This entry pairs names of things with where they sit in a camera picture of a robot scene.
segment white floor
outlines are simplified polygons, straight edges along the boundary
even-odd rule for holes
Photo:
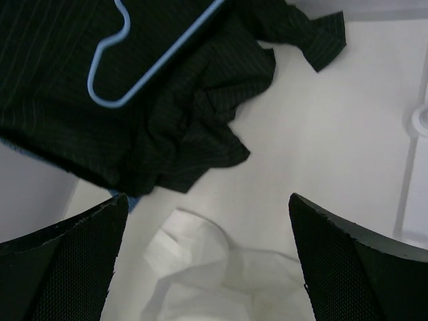
[[[428,21],[348,23],[347,38],[319,74],[296,48],[275,46],[273,86],[232,124],[249,160],[209,171],[187,195],[157,189],[142,200],[128,220],[103,320],[140,320],[150,288],[141,255],[175,207],[212,219],[244,247],[294,257],[293,192],[393,235],[410,142],[403,120],[415,107]],[[107,198],[81,182],[68,216]]]

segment crumpled white fabric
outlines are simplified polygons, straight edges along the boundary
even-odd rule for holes
[[[300,264],[232,247],[214,223],[174,210],[144,259],[158,280],[144,321],[312,321]]]

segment clothes hanger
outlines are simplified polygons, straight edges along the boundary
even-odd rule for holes
[[[120,11],[124,19],[122,29],[103,40],[97,45],[94,57],[92,58],[91,67],[88,74],[88,93],[98,105],[106,108],[120,108],[125,105],[134,95],[171,59],[171,57],[189,40],[189,38],[216,12],[226,0],[214,0],[210,6],[195,20],[195,22],[174,42],[172,46],[158,59],[157,62],[129,89],[129,91],[118,100],[105,100],[99,97],[94,91],[94,78],[98,64],[105,49],[116,45],[124,40],[130,31],[131,20],[121,0],[114,0],[114,4]]]

